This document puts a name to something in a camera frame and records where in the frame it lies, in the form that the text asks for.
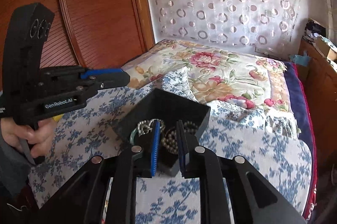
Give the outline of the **person's left hand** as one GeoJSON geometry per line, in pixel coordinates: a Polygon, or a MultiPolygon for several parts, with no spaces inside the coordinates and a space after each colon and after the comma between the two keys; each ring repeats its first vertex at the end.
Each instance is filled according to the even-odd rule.
{"type": "Polygon", "coordinates": [[[53,118],[41,120],[38,122],[39,128],[34,131],[28,125],[17,125],[12,118],[3,118],[1,119],[1,134],[8,145],[20,152],[23,152],[23,148],[19,140],[26,140],[33,145],[30,150],[31,156],[37,158],[46,156],[50,151],[56,125],[57,122],[53,118]]]}

